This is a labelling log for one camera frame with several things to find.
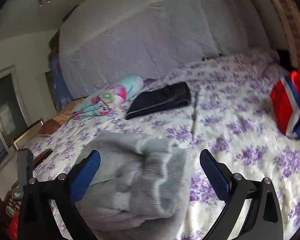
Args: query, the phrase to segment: blue cloth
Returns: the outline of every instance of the blue cloth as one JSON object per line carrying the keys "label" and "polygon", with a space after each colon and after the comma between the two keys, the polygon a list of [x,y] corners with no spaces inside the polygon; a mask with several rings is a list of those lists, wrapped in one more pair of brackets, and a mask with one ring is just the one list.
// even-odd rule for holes
{"label": "blue cloth", "polygon": [[66,83],[63,79],[60,63],[59,54],[55,53],[49,62],[49,68],[52,72],[53,78],[53,90],[57,98],[57,103],[60,109],[65,108],[69,102],[73,100]]}

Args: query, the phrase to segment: folded black garment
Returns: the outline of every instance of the folded black garment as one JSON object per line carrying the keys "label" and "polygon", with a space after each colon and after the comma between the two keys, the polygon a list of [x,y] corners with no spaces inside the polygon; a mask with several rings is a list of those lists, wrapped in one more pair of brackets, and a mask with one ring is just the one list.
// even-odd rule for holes
{"label": "folded black garment", "polygon": [[142,92],[130,106],[126,119],[188,106],[190,103],[190,89],[186,82],[181,82],[158,90]]}

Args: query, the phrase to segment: blue gripper pad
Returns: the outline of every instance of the blue gripper pad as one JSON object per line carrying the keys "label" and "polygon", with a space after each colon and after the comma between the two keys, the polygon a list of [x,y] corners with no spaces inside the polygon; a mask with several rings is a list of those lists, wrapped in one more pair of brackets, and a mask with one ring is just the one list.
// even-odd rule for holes
{"label": "blue gripper pad", "polygon": [[211,153],[204,149],[200,153],[200,165],[206,174],[218,199],[228,203],[230,196],[230,185],[218,168],[218,163]]}
{"label": "blue gripper pad", "polygon": [[71,184],[70,201],[72,204],[82,200],[83,195],[86,193],[94,175],[97,173],[100,167],[100,153],[93,150],[90,154],[92,154],[92,156],[87,160]]}

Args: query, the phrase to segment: floral bedsheet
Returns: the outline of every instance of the floral bedsheet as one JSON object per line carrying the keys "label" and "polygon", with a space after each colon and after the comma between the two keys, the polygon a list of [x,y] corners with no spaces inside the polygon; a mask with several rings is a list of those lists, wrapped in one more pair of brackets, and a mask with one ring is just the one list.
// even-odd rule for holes
{"label": "floral bedsheet", "polygon": [[[145,88],[187,81],[192,95],[188,107],[125,120],[132,98],[106,116],[71,120],[51,137],[33,138],[28,147],[35,156],[46,148],[54,150],[34,176],[44,181],[68,173],[80,151],[102,131],[171,138],[189,149],[194,160],[189,208],[175,240],[202,239],[224,207],[200,167],[199,155],[205,148],[246,179],[272,179],[284,239],[290,239],[300,226],[300,140],[288,139],[277,129],[269,93],[287,72],[270,54],[252,50],[191,63]],[[69,238],[55,204],[52,206],[62,234]],[[248,207],[246,201],[229,239],[238,235]]]}

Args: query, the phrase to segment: window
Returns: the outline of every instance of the window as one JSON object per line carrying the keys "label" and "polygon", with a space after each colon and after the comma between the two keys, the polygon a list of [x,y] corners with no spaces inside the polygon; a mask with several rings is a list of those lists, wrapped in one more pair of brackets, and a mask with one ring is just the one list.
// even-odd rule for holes
{"label": "window", "polygon": [[14,154],[13,139],[28,127],[26,119],[15,68],[10,67],[0,72],[0,168]]}

